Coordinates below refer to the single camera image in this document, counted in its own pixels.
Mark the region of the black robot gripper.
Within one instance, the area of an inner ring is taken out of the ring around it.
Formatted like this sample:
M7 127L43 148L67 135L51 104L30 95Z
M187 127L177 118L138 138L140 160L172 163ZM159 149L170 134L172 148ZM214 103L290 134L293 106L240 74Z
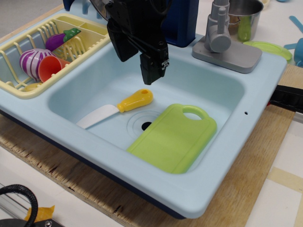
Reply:
M107 30L120 61L138 52L143 82L151 85L164 77L169 65L168 45L161 30L167 16L166 0L114 0L106 5Z

